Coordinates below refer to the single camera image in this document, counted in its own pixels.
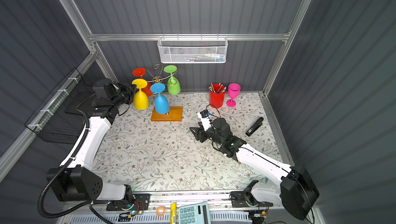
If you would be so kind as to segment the gold rack with wooden base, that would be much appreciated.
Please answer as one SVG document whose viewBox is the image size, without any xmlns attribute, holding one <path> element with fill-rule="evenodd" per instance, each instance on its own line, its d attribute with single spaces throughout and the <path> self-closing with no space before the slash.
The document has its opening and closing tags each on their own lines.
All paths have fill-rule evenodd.
<svg viewBox="0 0 396 224">
<path fill-rule="evenodd" d="M 147 69 L 146 72 L 148 72 L 153 79 L 151 81 L 148 81 L 150 83 L 162 83 L 163 80 L 168 79 L 170 77 L 169 73 L 166 73 L 164 71 L 164 66 L 161 64 L 156 64 L 153 66 L 153 69 L 157 69 L 161 67 L 161 71 L 159 73 L 159 76 L 153 76 Z M 152 122 L 181 122 L 183 118 L 183 108 L 182 107 L 171 107 L 170 106 L 170 111 L 168 114 L 158 114 L 154 108 L 152 116 L 151 116 L 151 121 Z"/>
</svg>

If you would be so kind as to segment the pink wine glass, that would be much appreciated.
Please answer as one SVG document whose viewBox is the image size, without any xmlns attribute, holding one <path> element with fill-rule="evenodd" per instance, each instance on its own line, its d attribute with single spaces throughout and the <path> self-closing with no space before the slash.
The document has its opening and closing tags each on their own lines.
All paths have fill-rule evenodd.
<svg viewBox="0 0 396 224">
<path fill-rule="evenodd" d="M 228 87 L 228 95 L 231 98 L 226 102 L 227 106 L 233 108 L 236 106 L 235 98 L 239 95 L 241 86 L 237 83 L 231 83 Z"/>
</svg>

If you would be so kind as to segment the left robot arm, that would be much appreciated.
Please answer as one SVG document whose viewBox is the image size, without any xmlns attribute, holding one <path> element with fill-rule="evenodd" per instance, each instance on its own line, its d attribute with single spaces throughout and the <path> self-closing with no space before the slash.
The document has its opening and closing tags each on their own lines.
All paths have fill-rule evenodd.
<svg viewBox="0 0 396 224">
<path fill-rule="evenodd" d="M 93 160 L 105 134 L 119 115 L 119 107 L 132 103 L 136 86 L 102 79 L 93 85 L 93 90 L 95 99 L 90 110 L 86 112 L 76 107 L 85 119 L 79 138 L 60 166 L 51 168 L 47 173 L 47 185 L 37 203 L 38 213 L 44 218 L 59 218 L 85 205 L 92 208 L 94 204 L 118 204 L 126 211 L 137 206 L 131 187 L 105 183 L 92 172 Z M 44 199 L 49 190 L 54 192 L 59 201 L 77 201 L 78 205 L 59 213 L 47 212 Z"/>
</svg>

